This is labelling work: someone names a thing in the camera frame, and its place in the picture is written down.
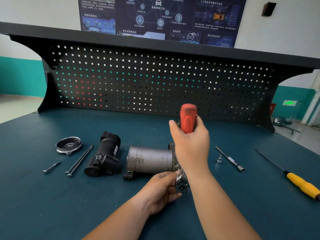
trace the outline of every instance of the dark blue poster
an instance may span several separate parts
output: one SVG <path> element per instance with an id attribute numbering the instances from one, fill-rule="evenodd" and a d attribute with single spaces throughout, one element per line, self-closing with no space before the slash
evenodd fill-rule
<path id="1" fill-rule="evenodd" d="M 79 0 L 81 30 L 233 48 L 246 0 Z"/>

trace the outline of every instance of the red tool handle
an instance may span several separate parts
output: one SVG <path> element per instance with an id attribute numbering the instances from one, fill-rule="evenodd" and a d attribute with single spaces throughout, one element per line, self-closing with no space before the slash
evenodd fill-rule
<path id="1" fill-rule="evenodd" d="M 197 106 L 194 104 L 183 104 L 180 110 L 180 124 L 184 133 L 194 132 L 196 127 Z"/>

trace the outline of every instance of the black wall speaker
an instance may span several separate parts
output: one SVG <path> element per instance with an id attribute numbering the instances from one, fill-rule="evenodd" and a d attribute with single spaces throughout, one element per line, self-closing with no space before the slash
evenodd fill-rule
<path id="1" fill-rule="evenodd" d="M 262 16 L 263 17 L 271 16 L 275 6 L 276 6 L 275 2 L 268 2 L 268 3 L 264 4 L 263 11 L 262 11 Z"/>

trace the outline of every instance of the floor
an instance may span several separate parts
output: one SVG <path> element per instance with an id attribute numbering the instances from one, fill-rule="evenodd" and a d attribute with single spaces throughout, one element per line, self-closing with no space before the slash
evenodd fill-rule
<path id="1" fill-rule="evenodd" d="M 42 100 L 43 98 L 40 97 L 0 94 L 0 123 L 36 111 Z M 320 155 L 320 130 L 300 125 L 297 122 L 294 122 L 288 127 L 301 133 L 294 132 L 293 135 L 291 135 L 289 129 L 280 126 L 275 126 L 275 131 Z"/>

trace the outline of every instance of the dark blue tabletop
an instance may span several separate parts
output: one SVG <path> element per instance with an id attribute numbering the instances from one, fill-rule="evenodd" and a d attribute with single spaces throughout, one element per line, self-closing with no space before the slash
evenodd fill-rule
<path id="1" fill-rule="evenodd" d="M 81 239 L 137 193 L 150 177 L 124 181 L 130 145 L 166 149 L 171 135 L 165 116 L 86 109 L 54 109 L 0 124 L 0 239 Z M 258 126 L 204 120 L 210 132 L 209 166 L 214 177 L 263 239 L 318 239 L 320 202 L 302 193 L 259 149 L 284 169 L 320 188 L 320 156 Z M 65 171 L 103 131 L 119 135 L 120 163 L 113 176 L 74 177 Z M 72 156 L 59 154 L 55 144 L 69 136 L 83 146 Z M 246 172 L 225 158 L 215 161 L 219 146 Z M 42 171 L 57 161 L 50 174 Z M 141 239 L 205 239 L 191 192 L 150 217 Z"/>

